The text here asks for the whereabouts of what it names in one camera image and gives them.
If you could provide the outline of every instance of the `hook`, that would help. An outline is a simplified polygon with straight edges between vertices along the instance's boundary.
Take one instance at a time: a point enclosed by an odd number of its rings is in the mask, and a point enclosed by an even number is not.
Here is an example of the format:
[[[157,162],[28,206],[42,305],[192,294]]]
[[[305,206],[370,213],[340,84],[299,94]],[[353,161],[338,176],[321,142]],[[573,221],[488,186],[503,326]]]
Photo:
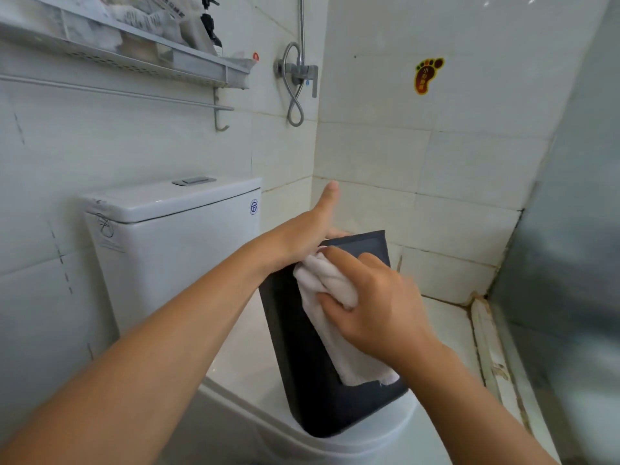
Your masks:
[[[213,105],[217,106],[220,98],[218,97],[218,89],[213,88]],[[230,126],[224,126],[220,129],[220,125],[218,124],[220,118],[220,110],[215,108],[213,109],[213,117],[215,118],[215,130],[217,132],[226,132]]]

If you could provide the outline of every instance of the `footprint sticker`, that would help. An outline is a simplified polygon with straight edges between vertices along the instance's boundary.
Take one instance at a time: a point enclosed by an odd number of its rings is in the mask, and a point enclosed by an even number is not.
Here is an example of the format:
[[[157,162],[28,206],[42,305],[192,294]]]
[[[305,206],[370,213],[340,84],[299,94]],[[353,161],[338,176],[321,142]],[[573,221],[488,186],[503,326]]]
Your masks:
[[[444,60],[439,59],[426,59],[415,67],[417,73],[415,74],[415,92],[419,95],[425,95],[429,92],[430,80],[435,78],[437,70],[443,67]]]

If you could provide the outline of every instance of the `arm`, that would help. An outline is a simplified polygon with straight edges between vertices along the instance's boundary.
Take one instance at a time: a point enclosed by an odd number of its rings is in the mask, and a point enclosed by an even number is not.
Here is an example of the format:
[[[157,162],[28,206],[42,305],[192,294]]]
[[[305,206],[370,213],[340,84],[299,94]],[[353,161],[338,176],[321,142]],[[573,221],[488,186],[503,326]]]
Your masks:
[[[326,316],[361,351],[392,366],[429,414],[456,465],[557,465],[430,328],[420,292],[378,258],[337,248],[325,256],[352,281],[359,305],[345,311],[319,294]]]
[[[310,254],[338,201],[247,243],[123,336],[35,411],[0,464],[151,464],[158,457],[245,304],[270,272]]]

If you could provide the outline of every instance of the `black pump dispenser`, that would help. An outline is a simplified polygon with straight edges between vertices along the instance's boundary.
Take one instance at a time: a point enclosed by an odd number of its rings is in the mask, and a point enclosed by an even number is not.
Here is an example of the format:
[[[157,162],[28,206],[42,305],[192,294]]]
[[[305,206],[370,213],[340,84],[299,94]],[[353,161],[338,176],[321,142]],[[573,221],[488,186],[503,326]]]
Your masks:
[[[216,0],[202,0],[202,6],[205,7],[205,11],[209,9],[213,3],[216,6],[220,6],[220,4]],[[218,57],[223,55],[222,49],[222,41],[215,35],[215,22],[213,22],[213,17],[210,14],[204,13],[200,20],[202,21],[202,25],[205,27],[206,33],[209,35],[211,42],[213,42],[213,47],[215,47],[215,52],[217,52]]]

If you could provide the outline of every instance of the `toilet seat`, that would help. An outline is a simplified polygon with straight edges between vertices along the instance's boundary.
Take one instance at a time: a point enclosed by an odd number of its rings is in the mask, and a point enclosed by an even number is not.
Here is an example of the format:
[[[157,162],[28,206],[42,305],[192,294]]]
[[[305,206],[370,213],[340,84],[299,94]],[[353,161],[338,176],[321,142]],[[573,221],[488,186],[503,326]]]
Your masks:
[[[225,401],[283,440],[330,455],[361,454],[382,448],[399,435],[418,404],[410,391],[341,434],[329,438],[310,436],[290,412],[258,291],[222,345],[200,392]]]

